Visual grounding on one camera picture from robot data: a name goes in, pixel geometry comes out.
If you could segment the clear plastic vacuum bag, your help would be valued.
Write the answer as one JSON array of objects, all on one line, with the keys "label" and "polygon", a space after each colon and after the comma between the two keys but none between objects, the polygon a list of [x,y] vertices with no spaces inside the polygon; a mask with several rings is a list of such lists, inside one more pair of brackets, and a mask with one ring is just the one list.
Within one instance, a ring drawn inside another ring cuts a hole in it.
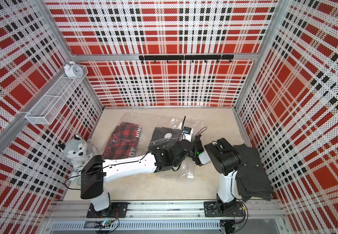
[{"label": "clear plastic vacuum bag", "polygon": [[199,121],[126,113],[112,131],[103,157],[104,182],[136,174],[178,171],[186,159],[198,166],[210,163]]}]

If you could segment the red black plaid shirt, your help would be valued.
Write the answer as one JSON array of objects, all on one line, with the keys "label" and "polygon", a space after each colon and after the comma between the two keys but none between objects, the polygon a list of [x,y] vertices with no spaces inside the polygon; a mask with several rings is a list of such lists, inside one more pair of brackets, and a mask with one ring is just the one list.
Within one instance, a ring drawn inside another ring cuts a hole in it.
[{"label": "red black plaid shirt", "polygon": [[130,122],[121,122],[109,137],[103,159],[119,160],[135,157],[142,127]]}]

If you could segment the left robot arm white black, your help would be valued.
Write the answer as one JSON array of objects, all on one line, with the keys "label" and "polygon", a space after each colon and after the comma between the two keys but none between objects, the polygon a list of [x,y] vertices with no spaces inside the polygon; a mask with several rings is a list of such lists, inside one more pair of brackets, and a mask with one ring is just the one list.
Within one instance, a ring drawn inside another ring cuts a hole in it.
[{"label": "left robot arm white black", "polygon": [[193,144],[183,139],[167,148],[152,148],[140,157],[121,160],[104,160],[101,155],[94,156],[81,171],[80,198],[91,201],[94,210],[109,209],[110,196],[104,184],[113,180],[136,174],[169,171],[178,167],[193,153]]}]

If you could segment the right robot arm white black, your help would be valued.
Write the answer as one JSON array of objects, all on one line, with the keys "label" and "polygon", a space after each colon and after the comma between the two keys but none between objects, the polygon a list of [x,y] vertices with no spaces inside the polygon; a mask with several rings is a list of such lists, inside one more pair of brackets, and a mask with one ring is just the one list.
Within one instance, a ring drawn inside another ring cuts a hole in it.
[{"label": "right robot arm white black", "polygon": [[235,182],[238,166],[241,164],[237,150],[225,139],[220,138],[205,146],[202,145],[201,135],[195,136],[192,160],[198,166],[212,163],[219,173],[219,190],[217,202],[221,206],[233,206],[236,203],[233,183]]}]

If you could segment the grey white husky plush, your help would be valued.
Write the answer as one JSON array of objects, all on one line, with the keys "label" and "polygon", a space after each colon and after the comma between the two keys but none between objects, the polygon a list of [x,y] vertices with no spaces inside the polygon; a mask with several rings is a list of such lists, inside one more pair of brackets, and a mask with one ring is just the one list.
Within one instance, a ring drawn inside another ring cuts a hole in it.
[{"label": "grey white husky plush", "polygon": [[92,157],[98,155],[97,148],[78,134],[66,143],[58,144],[56,148],[71,161],[74,169],[87,164]]}]

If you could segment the white alarm clock on table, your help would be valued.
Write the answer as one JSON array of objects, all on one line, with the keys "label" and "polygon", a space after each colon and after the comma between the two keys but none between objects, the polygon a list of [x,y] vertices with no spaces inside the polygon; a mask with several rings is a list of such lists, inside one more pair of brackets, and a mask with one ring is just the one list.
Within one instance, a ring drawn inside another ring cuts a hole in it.
[{"label": "white alarm clock on table", "polygon": [[69,181],[75,181],[77,185],[81,185],[81,169],[76,169],[70,173]]}]

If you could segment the white alarm clock on shelf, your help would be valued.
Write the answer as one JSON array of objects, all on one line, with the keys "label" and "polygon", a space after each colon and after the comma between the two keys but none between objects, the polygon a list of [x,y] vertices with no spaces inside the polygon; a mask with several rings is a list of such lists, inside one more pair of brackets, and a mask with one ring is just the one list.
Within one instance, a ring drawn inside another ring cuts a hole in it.
[{"label": "white alarm clock on shelf", "polygon": [[64,72],[69,78],[81,78],[83,76],[83,68],[74,61],[69,61],[64,65]]}]

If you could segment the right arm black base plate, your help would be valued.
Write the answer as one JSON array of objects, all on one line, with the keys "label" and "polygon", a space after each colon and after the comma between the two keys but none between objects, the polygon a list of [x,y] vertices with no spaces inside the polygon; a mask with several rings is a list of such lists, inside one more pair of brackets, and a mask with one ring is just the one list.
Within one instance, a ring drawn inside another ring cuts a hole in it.
[{"label": "right arm black base plate", "polygon": [[204,212],[206,217],[244,217],[243,206],[238,201],[226,204],[221,201],[206,201],[204,202]]}]

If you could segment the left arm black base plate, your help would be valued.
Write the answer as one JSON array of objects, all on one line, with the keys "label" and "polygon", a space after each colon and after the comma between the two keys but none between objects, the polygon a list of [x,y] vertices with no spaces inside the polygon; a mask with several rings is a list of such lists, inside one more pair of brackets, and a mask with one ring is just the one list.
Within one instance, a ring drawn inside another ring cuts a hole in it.
[{"label": "left arm black base plate", "polygon": [[101,211],[96,211],[94,205],[91,204],[88,213],[86,215],[87,218],[108,218],[108,217],[117,217],[117,218],[125,218],[128,209],[127,202],[112,202],[109,208],[106,208]]}]

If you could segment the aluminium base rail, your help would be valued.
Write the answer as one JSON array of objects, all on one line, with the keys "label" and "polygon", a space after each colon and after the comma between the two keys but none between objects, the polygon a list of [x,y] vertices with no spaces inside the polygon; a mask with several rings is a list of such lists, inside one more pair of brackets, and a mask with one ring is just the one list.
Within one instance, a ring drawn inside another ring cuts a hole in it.
[{"label": "aluminium base rail", "polygon": [[59,201],[50,206],[42,234],[233,233],[288,234],[284,210],[277,200],[242,203],[243,218],[206,217],[204,202],[213,200],[130,200],[125,218],[87,218],[87,201]]}]

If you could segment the black wall hook rail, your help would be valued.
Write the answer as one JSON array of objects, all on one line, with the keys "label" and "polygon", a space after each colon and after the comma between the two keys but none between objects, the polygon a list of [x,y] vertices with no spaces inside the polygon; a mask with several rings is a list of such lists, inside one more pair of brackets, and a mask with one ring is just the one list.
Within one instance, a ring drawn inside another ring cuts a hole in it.
[{"label": "black wall hook rail", "polygon": [[139,56],[140,61],[174,61],[174,60],[233,60],[234,55],[145,55]]}]

